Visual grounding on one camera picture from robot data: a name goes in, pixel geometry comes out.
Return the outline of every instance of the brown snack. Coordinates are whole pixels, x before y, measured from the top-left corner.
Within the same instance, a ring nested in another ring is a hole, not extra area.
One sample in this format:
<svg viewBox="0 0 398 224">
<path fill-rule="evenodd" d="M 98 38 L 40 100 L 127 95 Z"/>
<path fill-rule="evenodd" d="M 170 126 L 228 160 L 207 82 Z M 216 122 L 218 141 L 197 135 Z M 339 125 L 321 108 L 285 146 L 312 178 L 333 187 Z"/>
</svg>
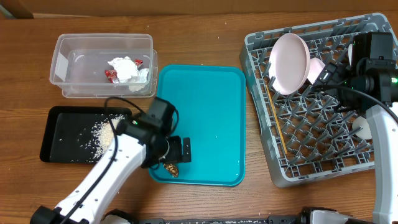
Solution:
<svg viewBox="0 0 398 224">
<path fill-rule="evenodd" d="M 163 164 L 166 169 L 173 177 L 178 177 L 178 168 L 174 164 Z"/>
</svg>

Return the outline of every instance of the gray dish rack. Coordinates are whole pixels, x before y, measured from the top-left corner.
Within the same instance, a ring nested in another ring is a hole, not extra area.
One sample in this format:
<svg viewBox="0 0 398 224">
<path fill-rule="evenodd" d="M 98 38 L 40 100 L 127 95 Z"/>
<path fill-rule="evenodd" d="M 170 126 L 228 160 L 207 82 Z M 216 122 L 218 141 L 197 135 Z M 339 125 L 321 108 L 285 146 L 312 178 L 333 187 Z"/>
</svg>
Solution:
<svg viewBox="0 0 398 224">
<path fill-rule="evenodd" d="M 336 99 L 325 93 L 313 93 L 310 86 L 287 96 L 273 89 L 268 60 L 275 42 L 286 33 L 294 33 L 307 43 L 311 58 L 318 57 L 325 64 L 342 64 L 347 62 L 353 37 L 370 31 L 392 33 L 396 60 L 397 38 L 387 18 L 379 13 L 246 36 L 239 59 L 256 107 L 264 154 L 276 186 L 289 187 L 373 169 L 374 157 L 372 141 L 356 137 L 359 129 L 351 128 L 358 115 L 334 113 L 333 108 L 338 105 Z"/>
</svg>

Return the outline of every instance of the clear plastic bin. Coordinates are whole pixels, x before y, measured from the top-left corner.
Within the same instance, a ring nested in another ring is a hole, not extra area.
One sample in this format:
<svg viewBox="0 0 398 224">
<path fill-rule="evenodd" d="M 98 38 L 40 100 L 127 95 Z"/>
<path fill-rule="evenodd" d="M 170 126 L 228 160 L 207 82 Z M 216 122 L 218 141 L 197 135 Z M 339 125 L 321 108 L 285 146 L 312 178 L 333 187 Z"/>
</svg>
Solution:
<svg viewBox="0 0 398 224">
<path fill-rule="evenodd" d="M 149 68 L 146 83 L 110 83 L 104 71 L 116 57 L 128 56 Z M 63 34 L 55 46 L 50 82 L 67 98 L 152 97 L 157 84 L 157 54 L 148 34 Z"/>
</svg>

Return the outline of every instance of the wood grain surface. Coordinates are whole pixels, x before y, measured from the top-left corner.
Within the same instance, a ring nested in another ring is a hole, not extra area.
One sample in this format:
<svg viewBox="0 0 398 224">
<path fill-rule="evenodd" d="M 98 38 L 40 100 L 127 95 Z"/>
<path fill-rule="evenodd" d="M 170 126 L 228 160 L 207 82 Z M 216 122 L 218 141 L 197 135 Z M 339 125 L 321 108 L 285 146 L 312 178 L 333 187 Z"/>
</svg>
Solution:
<svg viewBox="0 0 398 224">
<path fill-rule="evenodd" d="M 0 21 L 0 223 L 28 223 L 40 206 L 54 207 L 92 166 L 39 159 L 49 109 L 56 105 L 102 106 L 104 100 L 66 99 L 49 82 L 55 43 L 66 33 L 152 35 L 160 69 L 170 63 L 240 68 L 244 37 L 256 31 L 327 21 L 370 12 L 268 13 L 217 16 L 87 17 Z M 398 30 L 398 11 L 384 11 Z M 145 110 L 152 99 L 136 99 Z M 287 189 L 269 175 L 259 123 L 247 94 L 246 176 L 236 187 L 159 184 L 138 170 L 109 209 L 139 218 L 243 218 L 296 214 L 303 206 L 337 209 L 371 219 L 374 171 Z"/>
</svg>

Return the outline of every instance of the teal tray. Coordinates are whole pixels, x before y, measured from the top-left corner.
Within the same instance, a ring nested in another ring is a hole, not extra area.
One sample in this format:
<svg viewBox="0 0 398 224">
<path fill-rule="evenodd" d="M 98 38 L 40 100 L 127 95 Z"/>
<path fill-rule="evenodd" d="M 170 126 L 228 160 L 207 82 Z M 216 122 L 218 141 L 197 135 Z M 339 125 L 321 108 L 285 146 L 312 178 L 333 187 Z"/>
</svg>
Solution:
<svg viewBox="0 0 398 224">
<path fill-rule="evenodd" d="M 177 164 L 172 177 L 162 166 L 149 170 L 158 182 L 235 186 L 246 158 L 246 84 L 234 67 L 168 65 L 159 75 L 157 96 L 180 115 L 174 132 L 191 139 L 192 161 Z"/>
</svg>

